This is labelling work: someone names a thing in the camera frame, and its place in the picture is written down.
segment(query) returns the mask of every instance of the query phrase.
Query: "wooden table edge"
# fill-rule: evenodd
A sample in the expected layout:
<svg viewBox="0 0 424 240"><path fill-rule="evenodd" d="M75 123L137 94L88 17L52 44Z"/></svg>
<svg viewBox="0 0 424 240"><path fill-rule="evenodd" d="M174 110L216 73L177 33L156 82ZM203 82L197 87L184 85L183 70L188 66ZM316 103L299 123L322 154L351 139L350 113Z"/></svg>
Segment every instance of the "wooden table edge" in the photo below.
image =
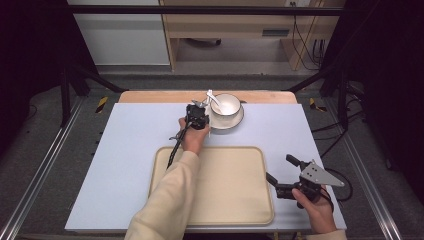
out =
<svg viewBox="0 0 424 240"><path fill-rule="evenodd" d="M296 96L288 91L214 91L215 95L230 93L237 96L240 101L247 103L286 103L296 104ZM189 103L192 99L203 101L206 91L180 91L180 90L140 90L126 91L121 94L118 103Z"/></svg>

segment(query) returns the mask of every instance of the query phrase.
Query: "white cabinet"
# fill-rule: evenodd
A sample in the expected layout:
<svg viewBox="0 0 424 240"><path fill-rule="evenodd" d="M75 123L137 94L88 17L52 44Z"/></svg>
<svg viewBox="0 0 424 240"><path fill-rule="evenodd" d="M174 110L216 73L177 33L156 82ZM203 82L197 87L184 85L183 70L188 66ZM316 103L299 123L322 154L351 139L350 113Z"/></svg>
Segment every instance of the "white cabinet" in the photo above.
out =
<svg viewBox="0 0 424 240"><path fill-rule="evenodd" d="M68 0L70 5L159 5L157 0ZM161 15L75 14L96 65L169 65Z"/></svg>

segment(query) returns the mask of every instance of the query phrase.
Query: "black curtain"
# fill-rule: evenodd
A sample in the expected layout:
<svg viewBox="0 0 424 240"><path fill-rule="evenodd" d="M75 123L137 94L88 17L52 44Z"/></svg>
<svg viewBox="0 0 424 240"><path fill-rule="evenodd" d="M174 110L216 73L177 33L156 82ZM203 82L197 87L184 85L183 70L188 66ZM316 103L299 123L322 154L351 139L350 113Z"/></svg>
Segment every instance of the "black curtain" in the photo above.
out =
<svg viewBox="0 0 424 240"><path fill-rule="evenodd" d="M1 0L0 4L0 155L29 112L35 94L67 77L78 94L89 92L79 65L98 74L72 13L45 10L66 0Z"/></svg>
<svg viewBox="0 0 424 240"><path fill-rule="evenodd" d="M374 3L348 1L371 9ZM424 203L424 1L382 0L346 60L349 81L364 85L367 120L388 164L401 170ZM330 64L361 19L341 19L328 47Z"/></svg>

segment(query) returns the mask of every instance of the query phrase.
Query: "gray floor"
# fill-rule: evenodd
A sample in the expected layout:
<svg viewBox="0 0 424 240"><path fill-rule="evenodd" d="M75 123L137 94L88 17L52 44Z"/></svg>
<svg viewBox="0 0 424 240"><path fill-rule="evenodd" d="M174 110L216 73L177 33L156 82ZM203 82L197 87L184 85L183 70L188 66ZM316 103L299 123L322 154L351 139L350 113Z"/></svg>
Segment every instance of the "gray floor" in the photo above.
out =
<svg viewBox="0 0 424 240"><path fill-rule="evenodd" d="M279 42L275 40L240 42L223 39L221 46L186 41L181 45L177 69L174 72L163 68L147 68L147 71L141 71L142 68L136 71L134 68L114 68L113 71L107 69L109 71L106 71L104 77L130 89L281 90L313 73L308 70L291 71L284 55L275 54L281 50ZM88 97L72 96L73 102L82 101L80 113L59 154L54 158L55 162L49 169L49 174L25 220L19 224L19 234L74 235L63 229L70 213L69 208L90 166L97 148L96 142L101 139L113 103L119 98L119 94L112 93L92 81L89 81L89 84L92 91ZM321 112L309 107L311 97L318 106L326 106L329 109L336 103L335 97L319 97L319 85L320 82L296 94L299 103L304 106L311 129L335 121L330 111ZM103 96L109 97L105 108L101 113L95 113ZM31 104L34 106L31 108L34 116L25 122L11 148L0 161L0 226L5 226L12 216L60 131L59 88L35 96ZM349 114L361 110L357 102L353 102L349 107ZM323 153L334 142L331 137L338 134L338 128L314 134L316 139L330 138L316 140L319 152ZM323 157L326 167L345 174L354 187L353 197L341 204L349 239L396 238L383 234L375 209L371 207L364 186L353 168L352 154L344 142L346 139L351 139L354 143L357 154L365 163L402 238L424 239L424 208L402 174L386 169L384 155L362 115L352 119L348 134ZM346 194L346 189L336 190L339 198ZM289 238L290 235L282 236L282 239Z"/></svg>

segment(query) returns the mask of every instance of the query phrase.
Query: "desk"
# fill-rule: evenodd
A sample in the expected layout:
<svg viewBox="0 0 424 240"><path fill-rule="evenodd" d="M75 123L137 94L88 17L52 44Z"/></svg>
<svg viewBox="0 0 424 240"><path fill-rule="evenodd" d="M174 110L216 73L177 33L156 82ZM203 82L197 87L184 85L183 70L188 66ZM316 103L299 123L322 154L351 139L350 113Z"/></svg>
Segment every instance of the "desk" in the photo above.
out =
<svg viewBox="0 0 424 240"><path fill-rule="evenodd" d="M289 0L160 0L159 2L163 6L289 6ZM305 2L309 2L309 4L304 7L331 8L344 6L345 0L310 0ZM293 70L298 70L301 67L301 59L307 51L305 46L311 48L313 39L329 40L339 19L337 16L298 16L296 18L298 33L293 29L293 16L164 14L162 18L172 69L175 69L178 43L181 38L277 38L281 39L285 54ZM295 32L294 43L292 42L293 31Z"/></svg>
<svg viewBox="0 0 424 240"><path fill-rule="evenodd" d="M300 173L284 160L287 153L304 161L315 159L322 165L302 106L296 104L292 93L231 93L247 102L244 104L245 118L230 132L212 132L205 146L258 146L264 152L267 171L281 183L298 181ZM168 138L179 129L177 118L185 114L185 106L191 99L199 100L204 96L205 91L123 93L109 118L65 229L126 231L131 217L147 199L154 154L160 147L173 146L174 142L169 142ZM332 189L328 190L335 199ZM298 209L295 201L277 199L274 190L271 195L275 217L270 224L188 226L187 232L275 232L310 228L306 212ZM345 229L337 204L334 217L337 227Z"/></svg>

